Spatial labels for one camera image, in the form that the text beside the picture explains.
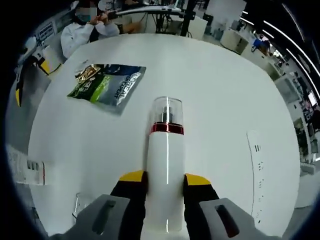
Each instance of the black stand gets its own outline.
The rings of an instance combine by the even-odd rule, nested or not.
[[[194,20],[196,13],[194,12],[194,8],[196,6],[196,0],[189,0],[188,5],[186,6],[186,10],[184,11],[184,20],[182,22],[181,34],[180,36],[187,36],[187,32],[189,29],[190,20]]]
[[[155,15],[155,33],[156,34],[161,34],[163,33],[163,30],[162,30],[162,26],[164,25],[164,21],[165,21],[165,18],[164,18],[165,14],[156,14]]]

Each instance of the white shirt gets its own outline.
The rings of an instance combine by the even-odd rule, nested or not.
[[[117,25],[112,22],[108,25],[104,25],[103,22],[99,22],[95,26],[89,23],[86,25],[80,25],[73,22],[66,26],[61,34],[61,47],[63,55],[66,58],[69,58],[77,48],[87,44],[94,27],[99,33],[99,40],[118,36],[120,33]]]

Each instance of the desk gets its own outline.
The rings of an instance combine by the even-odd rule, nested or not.
[[[146,67],[121,116],[66,97],[77,83],[75,69],[87,59]],[[109,194],[121,175],[144,168],[148,114],[159,96],[182,100],[185,172],[209,179],[221,198],[248,213],[254,180],[247,131],[260,133],[267,184],[257,228],[281,236],[294,210],[300,161],[290,114],[275,84],[222,47],[164,34],[120,35],[83,45],[49,85],[28,148],[30,158],[55,167],[53,185],[30,186],[48,234],[72,226],[76,193]],[[184,225],[181,234],[186,231]],[[150,238],[142,233],[141,239]]]
[[[228,29],[224,31],[220,42],[224,48],[241,55],[265,70],[273,81],[281,77],[282,72],[275,66],[275,61],[271,57],[264,55],[258,49],[251,51],[254,41],[255,36],[246,30]]]
[[[279,77],[276,81],[274,81],[274,84],[286,103],[292,122],[296,125],[296,128],[299,128],[298,125],[301,124],[301,129],[303,129],[305,132],[307,144],[307,148],[305,149],[305,151],[307,152],[307,154],[300,157],[300,161],[304,162],[306,160],[311,160],[313,157],[311,139],[309,137],[309,130],[305,120],[304,112],[300,104],[300,102],[304,100],[302,99],[297,87],[293,83],[293,80],[294,78],[291,75],[285,74],[284,76]]]
[[[132,22],[134,23],[134,22],[139,22],[144,17],[145,14],[146,14],[145,12],[140,12],[140,13],[128,14],[124,17],[130,16]],[[179,16],[176,16],[176,15],[171,15],[170,17],[173,22],[178,22],[182,24],[182,22],[184,21],[183,18],[180,18]],[[141,32],[143,33],[154,34],[156,32],[156,24],[152,14],[146,15],[142,19],[141,25],[142,25]],[[203,20],[202,18],[195,16],[194,20],[190,21],[188,30],[191,33],[192,38],[197,40],[202,40],[205,33],[206,26],[207,26],[206,20]]]

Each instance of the ceiling light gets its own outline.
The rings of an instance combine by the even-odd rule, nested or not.
[[[311,44],[312,44],[313,52],[315,53],[316,59],[318,60],[318,63],[320,63],[320,57],[313,40],[311,40]]]
[[[266,30],[262,29],[262,32],[264,32],[265,34],[268,34],[270,37],[272,37],[273,39],[275,38],[274,36],[272,36],[270,33],[268,33]]]
[[[251,25],[254,26],[254,24],[253,24],[252,22],[250,22],[250,21],[248,21],[248,20],[246,20],[246,19],[244,19],[244,18],[242,18],[242,17],[240,17],[240,19],[241,19],[242,21],[245,21],[246,23],[251,24]]]
[[[290,17],[292,18],[292,20],[293,20],[293,22],[294,22],[294,24],[296,26],[296,29],[300,33],[302,40],[305,42],[304,35],[302,34],[302,30],[301,30],[300,26],[298,25],[298,23],[296,21],[296,18],[293,16],[293,14],[291,13],[290,9],[284,3],[282,3],[282,6],[286,10],[286,12],[290,15]]]
[[[308,65],[308,64],[306,63],[306,61],[302,58],[302,56],[300,56],[300,55],[298,54],[298,58],[299,58],[299,60],[301,61],[302,65],[305,67],[305,69],[308,71],[308,73],[311,73],[309,65]]]
[[[302,68],[302,70],[304,71],[305,75],[309,78],[309,80],[310,80],[310,82],[311,82],[311,84],[312,84],[313,88],[314,88],[314,89],[315,89],[315,91],[316,91],[316,94],[318,95],[318,98],[320,99],[320,94],[319,94],[319,92],[318,92],[318,90],[317,90],[317,88],[316,88],[316,86],[315,86],[314,82],[312,81],[312,79],[311,79],[310,75],[308,74],[307,70],[304,68],[304,66],[302,66],[301,62],[299,62],[299,60],[296,58],[296,56],[295,56],[295,55],[293,55],[293,53],[292,53],[288,48],[287,48],[286,50],[288,51],[288,53],[290,53],[290,54],[291,54],[291,56],[294,58],[294,60],[295,60],[295,61],[300,65],[300,67],[301,67],[301,68]]]
[[[279,33],[281,33],[283,36],[285,36],[291,43],[293,43],[293,45],[296,46],[297,49],[300,50],[300,52],[304,55],[304,57],[309,61],[309,63],[312,65],[312,67],[314,68],[314,70],[316,71],[316,73],[318,74],[318,76],[320,77],[320,72],[319,70],[316,68],[316,66],[314,65],[314,63],[311,61],[311,59],[307,56],[307,54],[301,49],[301,47],[298,46],[298,44],[296,44],[290,37],[288,37],[288,35],[286,35],[283,31],[281,31],[280,29],[276,28],[275,26],[273,26],[271,23],[267,22],[267,21],[263,21],[265,24],[269,25],[270,27],[274,28],[275,30],[277,30]]]

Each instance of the white wall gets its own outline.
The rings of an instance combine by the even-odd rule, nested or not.
[[[226,23],[229,28],[234,20],[239,20],[246,4],[244,0],[210,0],[205,13],[213,16],[212,29],[219,23]]]

